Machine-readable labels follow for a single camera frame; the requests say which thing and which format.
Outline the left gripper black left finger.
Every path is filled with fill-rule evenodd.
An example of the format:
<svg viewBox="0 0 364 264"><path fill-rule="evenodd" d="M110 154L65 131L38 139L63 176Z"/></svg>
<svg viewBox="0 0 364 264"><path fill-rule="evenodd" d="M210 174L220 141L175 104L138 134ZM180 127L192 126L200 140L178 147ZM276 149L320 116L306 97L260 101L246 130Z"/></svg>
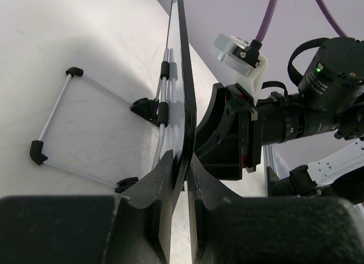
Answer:
<svg viewBox="0 0 364 264"><path fill-rule="evenodd" d="M2 263L168 263L173 152L120 195L1 199Z"/></svg>

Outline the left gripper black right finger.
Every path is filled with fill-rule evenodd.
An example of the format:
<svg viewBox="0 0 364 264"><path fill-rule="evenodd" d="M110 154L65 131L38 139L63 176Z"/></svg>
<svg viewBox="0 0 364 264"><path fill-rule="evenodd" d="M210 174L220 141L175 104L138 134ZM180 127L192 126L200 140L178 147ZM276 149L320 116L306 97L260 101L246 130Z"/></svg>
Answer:
<svg viewBox="0 0 364 264"><path fill-rule="evenodd" d="M241 197L193 157L193 263L362 263L363 218L335 197Z"/></svg>

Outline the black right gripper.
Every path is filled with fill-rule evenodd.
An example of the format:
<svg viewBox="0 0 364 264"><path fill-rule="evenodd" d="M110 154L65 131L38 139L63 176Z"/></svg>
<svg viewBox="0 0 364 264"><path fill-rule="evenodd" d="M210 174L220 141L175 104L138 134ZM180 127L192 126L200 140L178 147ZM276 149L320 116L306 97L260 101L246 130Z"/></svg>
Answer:
<svg viewBox="0 0 364 264"><path fill-rule="evenodd" d="M363 139L363 42L313 39L298 46L291 60L312 48L316 53L304 73L288 63L296 94L273 92L253 102L238 84L213 85L195 143L196 156L212 176L241 180L242 169L255 171L265 145L329 131L337 139Z"/></svg>

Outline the black-framed whiteboard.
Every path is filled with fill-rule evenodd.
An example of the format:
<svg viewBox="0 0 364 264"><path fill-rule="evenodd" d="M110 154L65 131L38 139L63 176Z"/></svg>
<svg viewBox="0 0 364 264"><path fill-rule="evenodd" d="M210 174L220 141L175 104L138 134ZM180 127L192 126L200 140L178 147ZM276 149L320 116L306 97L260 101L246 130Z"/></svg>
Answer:
<svg viewBox="0 0 364 264"><path fill-rule="evenodd" d="M175 155L173 203L176 204L193 156L197 125L197 105L184 0L171 0L167 48L170 64L167 138L168 147Z"/></svg>

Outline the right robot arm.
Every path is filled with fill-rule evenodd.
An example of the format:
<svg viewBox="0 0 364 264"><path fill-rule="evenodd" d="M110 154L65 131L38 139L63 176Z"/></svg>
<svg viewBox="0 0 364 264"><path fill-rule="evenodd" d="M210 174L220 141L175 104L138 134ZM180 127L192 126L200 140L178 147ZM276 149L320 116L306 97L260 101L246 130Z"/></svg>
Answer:
<svg viewBox="0 0 364 264"><path fill-rule="evenodd" d="M220 180L241 180L254 172L264 146L334 132L349 145L277 179L266 167L272 196L334 195L363 202L363 42L350 37L318 38L298 46L291 60L316 53L300 73L289 62L289 94L284 83L265 81L267 59L257 40L244 43L219 35L212 54L236 72L235 83L213 85L207 111L197 127L195 154Z"/></svg>

